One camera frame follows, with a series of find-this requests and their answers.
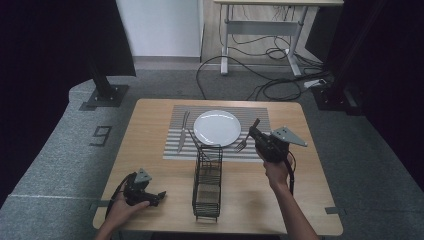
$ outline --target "gray carpet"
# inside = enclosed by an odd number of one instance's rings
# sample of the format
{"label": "gray carpet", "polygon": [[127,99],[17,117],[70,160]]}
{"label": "gray carpet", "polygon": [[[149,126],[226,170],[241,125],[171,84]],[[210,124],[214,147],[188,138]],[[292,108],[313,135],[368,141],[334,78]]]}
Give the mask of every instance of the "gray carpet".
{"label": "gray carpet", "polygon": [[[264,73],[270,77],[285,73]],[[195,71],[139,70],[137,77],[110,77],[130,86],[119,108],[79,111],[95,86],[71,89],[69,105],[48,142],[0,210],[1,239],[92,239],[100,199],[140,98],[202,99]],[[208,99],[245,100],[266,80],[250,72],[202,71]],[[293,84],[269,91],[286,96]],[[312,93],[296,100],[306,115],[336,206],[343,235],[325,239],[424,239],[424,194],[365,117],[319,111]],[[97,126],[111,126],[104,147],[92,146]],[[124,239],[150,239],[124,232]]]}

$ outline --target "wooden table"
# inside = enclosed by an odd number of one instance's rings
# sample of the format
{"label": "wooden table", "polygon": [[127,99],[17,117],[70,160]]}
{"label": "wooden table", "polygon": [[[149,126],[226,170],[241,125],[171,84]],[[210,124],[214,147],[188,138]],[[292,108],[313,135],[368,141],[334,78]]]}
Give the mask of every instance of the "wooden table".
{"label": "wooden table", "polygon": [[[308,12],[308,7],[343,5],[343,0],[214,0],[214,2],[226,6],[222,56],[228,56],[229,34],[293,36],[290,42],[290,48],[286,49],[285,52],[295,76],[301,75],[294,52],[302,31],[306,13]],[[297,21],[237,21],[230,18],[230,5],[302,6],[302,13]],[[221,74],[228,74],[228,59],[225,57],[221,59]]]}
{"label": "wooden table", "polygon": [[[102,200],[109,200],[129,173],[144,168],[153,180],[146,191],[167,191],[158,207],[134,216],[123,229],[170,232],[282,234],[286,228],[262,163],[223,162],[221,215],[215,222],[193,215],[191,205],[195,161],[164,160],[163,150],[175,105],[267,108],[271,129],[287,126],[308,143],[291,145],[297,159],[294,197],[319,235],[340,235],[337,214],[302,108],[297,103],[141,99],[137,102]],[[99,207],[99,228],[106,208]]]}

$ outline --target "wire dish rack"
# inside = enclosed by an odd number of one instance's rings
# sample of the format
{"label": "wire dish rack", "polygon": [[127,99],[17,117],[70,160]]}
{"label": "wire dish rack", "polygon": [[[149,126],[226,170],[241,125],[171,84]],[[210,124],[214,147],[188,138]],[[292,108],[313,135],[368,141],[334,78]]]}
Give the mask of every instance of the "wire dish rack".
{"label": "wire dish rack", "polygon": [[221,211],[222,147],[202,145],[197,149],[193,186],[193,213],[215,218]]}

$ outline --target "striped placemat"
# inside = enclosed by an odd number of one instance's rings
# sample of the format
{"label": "striped placemat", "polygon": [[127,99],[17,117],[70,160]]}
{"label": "striped placemat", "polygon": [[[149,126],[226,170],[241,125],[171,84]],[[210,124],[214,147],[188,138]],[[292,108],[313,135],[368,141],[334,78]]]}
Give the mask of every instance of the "striped placemat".
{"label": "striped placemat", "polygon": [[246,137],[249,131],[249,127],[253,125],[256,118],[259,118],[261,122],[258,125],[258,129],[262,132],[271,132],[269,124],[268,110],[266,108],[246,108],[246,107],[219,107],[219,106],[183,106],[176,105],[172,111],[171,123],[169,125],[168,136],[166,139],[165,149],[163,158],[167,160],[196,160],[197,148],[190,137],[188,131],[186,131],[186,140],[183,149],[180,153],[177,153],[178,143],[180,140],[181,126],[185,111],[190,111],[190,115],[187,119],[186,128],[190,129],[193,133],[193,125],[196,119],[204,112],[211,110],[221,110],[233,114],[241,125],[241,133],[239,138],[232,144],[223,148],[223,161],[235,161],[235,162],[262,162],[255,151],[255,142],[250,137],[247,140],[247,146],[241,152],[236,153],[234,148]]}

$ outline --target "desk leg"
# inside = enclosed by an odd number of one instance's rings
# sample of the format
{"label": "desk leg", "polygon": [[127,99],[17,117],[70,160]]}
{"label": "desk leg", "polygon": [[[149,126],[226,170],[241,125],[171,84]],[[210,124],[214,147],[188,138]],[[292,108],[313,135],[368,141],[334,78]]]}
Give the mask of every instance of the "desk leg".
{"label": "desk leg", "polygon": [[296,56],[294,55],[294,52],[296,50],[297,42],[299,41],[299,38],[300,38],[300,33],[302,32],[302,28],[305,22],[305,17],[307,12],[308,12],[308,7],[304,6],[302,9],[302,15],[300,17],[300,20],[298,21],[296,33],[290,44],[290,49],[286,49],[287,59],[289,60],[290,66],[295,76],[302,75],[300,73],[299,66],[297,65],[297,59],[296,59]]}
{"label": "desk leg", "polygon": [[222,47],[222,52],[221,52],[221,75],[227,75],[228,74],[228,22],[229,20],[229,15],[230,15],[230,5],[227,5],[227,9],[226,9],[226,13],[225,13],[225,19],[224,19],[224,23],[225,23],[225,33],[224,33],[224,46]]}

